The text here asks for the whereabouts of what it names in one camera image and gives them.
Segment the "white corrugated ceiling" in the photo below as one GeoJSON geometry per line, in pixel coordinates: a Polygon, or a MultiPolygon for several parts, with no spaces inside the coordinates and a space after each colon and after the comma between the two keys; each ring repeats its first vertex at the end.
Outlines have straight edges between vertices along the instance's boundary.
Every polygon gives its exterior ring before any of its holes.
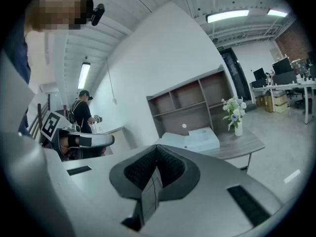
{"type": "Polygon", "coordinates": [[[78,95],[80,69],[85,57],[91,63],[85,85],[90,90],[113,49],[132,34],[145,17],[169,1],[194,18],[212,40],[216,38],[216,46],[273,39],[293,19],[291,15],[286,18],[267,15],[269,8],[290,13],[290,7],[283,0],[94,0],[95,6],[99,3],[105,6],[100,23],[96,27],[87,25],[81,30],[70,31],[67,36],[64,74],[69,104],[78,95]],[[249,8],[249,15],[206,22],[207,14],[238,8],[249,8]]]}

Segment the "vase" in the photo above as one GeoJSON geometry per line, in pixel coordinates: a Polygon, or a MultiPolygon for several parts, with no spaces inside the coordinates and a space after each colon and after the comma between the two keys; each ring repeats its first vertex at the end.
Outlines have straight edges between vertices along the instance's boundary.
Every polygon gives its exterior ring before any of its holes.
{"type": "Polygon", "coordinates": [[[235,127],[235,135],[236,136],[242,136],[242,118],[240,119],[240,122],[238,123],[238,128],[235,127]]]}

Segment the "wooden tabletop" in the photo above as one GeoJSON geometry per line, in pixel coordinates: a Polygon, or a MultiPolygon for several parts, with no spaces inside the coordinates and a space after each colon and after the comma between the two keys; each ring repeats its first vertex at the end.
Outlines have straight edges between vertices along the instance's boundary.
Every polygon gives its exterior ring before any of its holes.
{"type": "Polygon", "coordinates": [[[232,159],[261,150],[263,142],[247,128],[242,129],[242,136],[235,136],[234,129],[217,135],[220,148],[199,152],[218,159],[232,159]]]}

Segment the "door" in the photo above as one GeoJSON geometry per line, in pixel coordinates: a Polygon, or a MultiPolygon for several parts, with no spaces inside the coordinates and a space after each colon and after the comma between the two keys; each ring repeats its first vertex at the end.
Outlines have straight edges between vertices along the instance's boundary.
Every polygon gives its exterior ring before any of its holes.
{"type": "Polygon", "coordinates": [[[233,50],[228,48],[220,51],[220,54],[222,55],[232,76],[238,97],[243,97],[244,100],[251,100],[248,83],[233,50]]]}

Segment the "ceiling light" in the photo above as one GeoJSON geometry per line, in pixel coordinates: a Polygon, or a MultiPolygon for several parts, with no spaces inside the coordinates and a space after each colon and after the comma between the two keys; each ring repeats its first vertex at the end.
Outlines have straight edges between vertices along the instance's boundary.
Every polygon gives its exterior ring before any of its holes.
{"type": "Polygon", "coordinates": [[[84,88],[85,80],[87,79],[90,65],[91,64],[88,62],[83,62],[82,67],[81,67],[80,77],[79,77],[78,89],[84,88]]]}
{"type": "Polygon", "coordinates": [[[206,15],[206,20],[208,23],[212,23],[218,20],[226,19],[226,18],[235,18],[235,17],[244,17],[247,16],[249,10],[231,10],[226,12],[217,12],[213,14],[206,15]]]}
{"type": "Polygon", "coordinates": [[[277,10],[269,10],[269,11],[268,11],[268,15],[274,15],[274,16],[279,16],[279,17],[285,17],[285,16],[287,15],[287,13],[281,12],[281,11],[277,11],[277,10]]]}

